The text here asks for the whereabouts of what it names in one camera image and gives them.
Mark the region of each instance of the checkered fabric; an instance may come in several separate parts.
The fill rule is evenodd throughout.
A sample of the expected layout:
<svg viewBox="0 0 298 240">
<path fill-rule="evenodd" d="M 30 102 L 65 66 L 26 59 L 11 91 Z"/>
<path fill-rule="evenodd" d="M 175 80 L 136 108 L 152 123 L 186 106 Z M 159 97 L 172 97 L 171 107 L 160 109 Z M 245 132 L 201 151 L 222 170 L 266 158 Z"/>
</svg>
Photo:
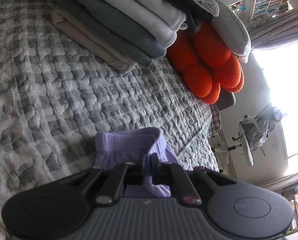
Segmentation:
<svg viewBox="0 0 298 240">
<path fill-rule="evenodd" d="M 0 240 L 5 201 L 92 166 L 99 131 L 159 127 L 185 169 L 218 170 L 217 106 L 166 58 L 118 74 L 51 24 L 52 0 L 0 0 Z"/>
</svg>

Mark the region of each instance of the gray checkered quilt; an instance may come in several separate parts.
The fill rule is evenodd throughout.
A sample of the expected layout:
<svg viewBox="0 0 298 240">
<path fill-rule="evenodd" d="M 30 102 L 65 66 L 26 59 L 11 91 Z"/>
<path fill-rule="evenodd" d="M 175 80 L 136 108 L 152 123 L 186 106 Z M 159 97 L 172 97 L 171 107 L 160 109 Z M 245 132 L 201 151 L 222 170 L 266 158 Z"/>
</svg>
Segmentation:
<svg viewBox="0 0 298 240">
<path fill-rule="evenodd" d="M 52 0 L 0 0 L 0 239 L 5 201 L 89 168 L 98 131 L 161 128 L 185 169 L 217 170 L 219 112 L 166 58 L 120 75 L 51 24 Z"/>
</svg>

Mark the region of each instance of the bright window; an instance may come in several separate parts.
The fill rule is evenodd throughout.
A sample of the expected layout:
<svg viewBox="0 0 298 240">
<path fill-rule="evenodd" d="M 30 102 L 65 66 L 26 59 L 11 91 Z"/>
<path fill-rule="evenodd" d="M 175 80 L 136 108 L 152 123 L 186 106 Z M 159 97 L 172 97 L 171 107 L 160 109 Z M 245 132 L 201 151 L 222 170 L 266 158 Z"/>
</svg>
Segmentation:
<svg viewBox="0 0 298 240">
<path fill-rule="evenodd" d="M 288 174 L 298 172 L 298 43 L 253 54 L 270 89 L 273 106 L 287 114 L 282 120 Z"/>
</svg>

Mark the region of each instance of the orange plush toy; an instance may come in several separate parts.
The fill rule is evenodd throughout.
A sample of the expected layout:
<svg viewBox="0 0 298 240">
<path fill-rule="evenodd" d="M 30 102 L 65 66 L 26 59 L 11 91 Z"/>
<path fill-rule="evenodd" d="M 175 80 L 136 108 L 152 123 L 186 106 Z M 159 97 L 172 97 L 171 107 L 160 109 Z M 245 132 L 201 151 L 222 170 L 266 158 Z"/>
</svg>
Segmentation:
<svg viewBox="0 0 298 240">
<path fill-rule="evenodd" d="M 210 24 L 203 23 L 190 36 L 178 31 L 167 55 L 188 89 L 207 104 L 218 100 L 220 86 L 229 92 L 238 92 L 243 87 L 244 76 L 237 57 Z"/>
</svg>

